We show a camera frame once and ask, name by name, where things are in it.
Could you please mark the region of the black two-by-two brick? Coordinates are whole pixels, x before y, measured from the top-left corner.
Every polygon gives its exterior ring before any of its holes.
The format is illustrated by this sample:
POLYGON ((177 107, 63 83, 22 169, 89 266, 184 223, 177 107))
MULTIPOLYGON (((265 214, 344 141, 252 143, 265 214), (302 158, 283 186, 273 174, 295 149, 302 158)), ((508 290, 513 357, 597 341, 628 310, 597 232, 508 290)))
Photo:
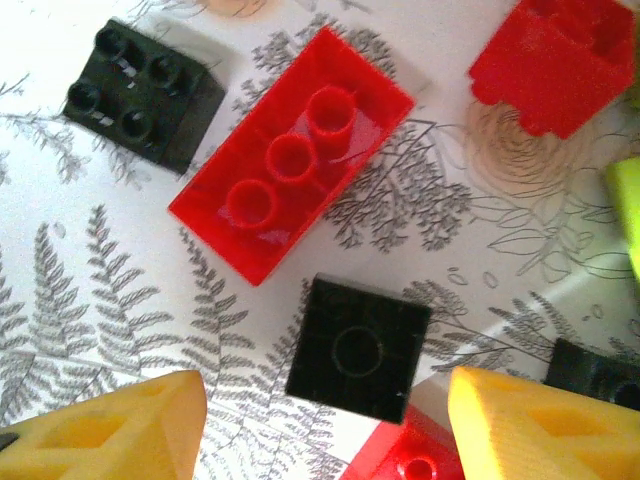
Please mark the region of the black two-by-two brick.
POLYGON ((285 392, 402 423, 430 317, 424 304, 316 274, 285 392))
POLYGON ((544 384, 640 411, 640 365, 555 341, 544 384))
POLYGON ((184 174, 224 96, 204 65, 110 19, 67 91, 63 115, 184 174))

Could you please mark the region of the red two-by-two brick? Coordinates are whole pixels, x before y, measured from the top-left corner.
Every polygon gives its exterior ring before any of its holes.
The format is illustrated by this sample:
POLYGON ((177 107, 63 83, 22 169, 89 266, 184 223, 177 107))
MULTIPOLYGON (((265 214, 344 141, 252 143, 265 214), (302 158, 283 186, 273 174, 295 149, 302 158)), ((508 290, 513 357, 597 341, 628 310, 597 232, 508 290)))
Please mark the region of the red two-by-two brick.
POLYGON ((566 139, 631 86, 635 18, 618 0, 520 0, 468 74, 534 135, 566 139))

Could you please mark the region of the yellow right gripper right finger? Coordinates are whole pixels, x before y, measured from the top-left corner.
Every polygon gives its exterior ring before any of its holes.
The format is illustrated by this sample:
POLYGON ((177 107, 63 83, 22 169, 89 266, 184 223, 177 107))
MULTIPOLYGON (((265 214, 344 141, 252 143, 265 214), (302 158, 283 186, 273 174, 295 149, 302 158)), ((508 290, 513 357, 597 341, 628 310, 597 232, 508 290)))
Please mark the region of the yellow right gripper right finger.
POLYGON ((640 480, 640 412, 457 367, 448 414, 466 480, 640 480))

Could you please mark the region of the red two-by-four brick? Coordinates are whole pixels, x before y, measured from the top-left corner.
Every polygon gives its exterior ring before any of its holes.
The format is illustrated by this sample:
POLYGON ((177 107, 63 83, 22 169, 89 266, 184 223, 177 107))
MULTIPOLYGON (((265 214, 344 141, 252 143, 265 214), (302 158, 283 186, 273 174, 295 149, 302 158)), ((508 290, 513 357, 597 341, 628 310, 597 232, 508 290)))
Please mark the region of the red two-by-four brick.
POLYGON ((323 27, 169 210, 258 286, 413 106, 323 27))
POLYGON ((465 480, 454 436, 413 406, 382 422, 339 480, 465 480))

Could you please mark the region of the green two-by-four brick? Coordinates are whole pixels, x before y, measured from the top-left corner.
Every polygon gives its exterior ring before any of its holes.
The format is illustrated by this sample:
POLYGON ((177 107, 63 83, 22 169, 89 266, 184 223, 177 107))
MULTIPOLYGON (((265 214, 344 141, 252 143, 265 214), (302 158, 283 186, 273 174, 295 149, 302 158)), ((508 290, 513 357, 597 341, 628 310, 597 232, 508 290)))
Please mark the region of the green two-by-four brick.
POLYGON ((640 156, 608 165, 605 182, 627 242, 632 269, 640 283, 640 156))

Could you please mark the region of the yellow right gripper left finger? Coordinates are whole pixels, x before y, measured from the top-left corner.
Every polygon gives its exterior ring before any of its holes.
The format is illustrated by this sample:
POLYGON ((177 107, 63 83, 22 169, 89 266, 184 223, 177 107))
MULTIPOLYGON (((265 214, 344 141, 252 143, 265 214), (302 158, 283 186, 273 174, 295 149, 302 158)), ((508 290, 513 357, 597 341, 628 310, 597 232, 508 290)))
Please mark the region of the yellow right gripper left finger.
POLYGON ((0 428, 0 480, 192 480, 207 400, 178 371, 0 428))

